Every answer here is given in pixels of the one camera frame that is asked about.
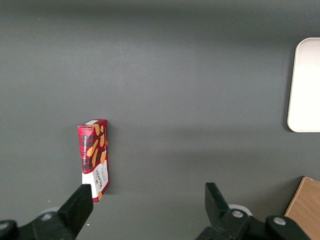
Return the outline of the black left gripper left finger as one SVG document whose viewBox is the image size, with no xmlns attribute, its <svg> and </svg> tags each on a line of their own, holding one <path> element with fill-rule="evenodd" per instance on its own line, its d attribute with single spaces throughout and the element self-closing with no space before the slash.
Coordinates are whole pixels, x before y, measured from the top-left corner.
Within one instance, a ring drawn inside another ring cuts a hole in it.
<svg viewBox="0 0 320 240">
<path fill-rule="evenodd" d="M 92 188 L 82 184 L 57 211 L 46 211 L 18 226 L 14 220 L 0 222 L 2 240 L 75 240 L 93 211 Z"/>
</svg>

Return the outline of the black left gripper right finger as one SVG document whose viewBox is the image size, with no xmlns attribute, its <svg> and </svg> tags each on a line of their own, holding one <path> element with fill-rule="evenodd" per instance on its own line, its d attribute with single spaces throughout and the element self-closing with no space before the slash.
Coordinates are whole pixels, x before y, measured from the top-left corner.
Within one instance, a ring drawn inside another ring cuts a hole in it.
<svg viewBox="0 0 320 240">
<path fill-rule="evenodd" d="M 197 240 L 308 240 L 305 231 L 283 215 L 257 220 L 240 208 L 231 208 L 214 182 L 205 184 L 205 210 L 210 222 Z"/>
</svg>

